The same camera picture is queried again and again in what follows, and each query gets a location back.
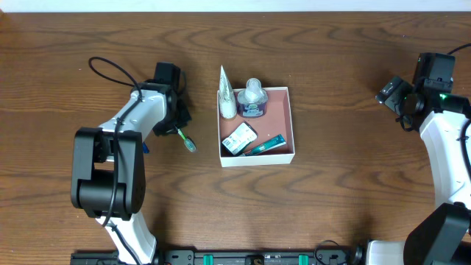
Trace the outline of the white floral lotion tube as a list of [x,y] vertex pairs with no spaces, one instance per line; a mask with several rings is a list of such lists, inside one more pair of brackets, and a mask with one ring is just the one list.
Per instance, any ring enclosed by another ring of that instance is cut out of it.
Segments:
[[235,94],[223,66],[219,78],[219,112],[224,119],[233,119],[237,114]]

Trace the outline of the green white toothbrush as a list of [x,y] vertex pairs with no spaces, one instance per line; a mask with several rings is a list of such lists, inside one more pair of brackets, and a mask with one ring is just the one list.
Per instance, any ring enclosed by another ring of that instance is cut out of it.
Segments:
[[180,128],[177,128],[177,133],[183,139],[184,145],[188,149],[188,151],[195,152],[196,151],[195,143],[190,138],[188,138]]

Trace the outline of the blue disposable razor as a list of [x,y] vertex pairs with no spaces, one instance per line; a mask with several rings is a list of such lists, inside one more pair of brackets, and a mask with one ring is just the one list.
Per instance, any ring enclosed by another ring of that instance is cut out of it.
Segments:
[[143,152],[145,154],[148,154],[149,153],[149,148],[147,147],[147,145],[145,143],[143,143]]

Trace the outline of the clear blue sanitizer bottle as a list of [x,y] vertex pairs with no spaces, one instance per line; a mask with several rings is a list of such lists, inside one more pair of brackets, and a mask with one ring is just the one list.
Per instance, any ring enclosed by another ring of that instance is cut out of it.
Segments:
[[237,95],[238,115],[244,118],[258,118],[266,113],[268,94],[262,88],[261,81],[251,78],[246,83],[246,88]]

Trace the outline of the green white soap packet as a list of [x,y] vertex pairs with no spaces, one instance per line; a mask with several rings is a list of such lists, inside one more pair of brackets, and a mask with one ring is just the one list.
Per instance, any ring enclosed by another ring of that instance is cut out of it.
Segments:
[[246,122],[242,122],[229,136],[222,141],[222,146],[234,156],[240,155],[257,139],[256,131]]

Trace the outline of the small toothpaste tube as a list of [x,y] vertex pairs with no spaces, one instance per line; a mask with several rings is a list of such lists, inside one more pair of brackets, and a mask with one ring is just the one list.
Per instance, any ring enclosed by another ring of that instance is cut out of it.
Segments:
[[256,156],[256,155],[262,154],[264,152],[270,151],[272,149],[276,149],[284,145],[286,145],[286,140],[281,134],[279,134],[275,136],[274,138],[271,138],[270,140],[254,147],[253,149],[247,152],[243,152],[241,154],[241,157]]

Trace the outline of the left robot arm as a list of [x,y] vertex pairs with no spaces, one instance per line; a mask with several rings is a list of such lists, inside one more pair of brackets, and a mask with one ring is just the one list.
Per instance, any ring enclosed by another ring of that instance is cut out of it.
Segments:
[[71,202],[106,229],[117,250],[75,253],[72,264],[163,264],[165,255],[141,212],[145,140],[150,133],[183,134],[191,120],[180,87],[183,76],[176,65],[157,63],[153,78],[128,82],[130,99],[114,117],[77,130]]

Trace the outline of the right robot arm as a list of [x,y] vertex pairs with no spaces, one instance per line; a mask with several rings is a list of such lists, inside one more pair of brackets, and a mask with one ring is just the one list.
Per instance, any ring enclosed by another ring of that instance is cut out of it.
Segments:
[[455,62],[451,52],[422,53],[412,82],[394,77],[376,96],[424,142],[436,209],[405,241],[368,243],[365,264],[470,263],[470,101],[452,93]]

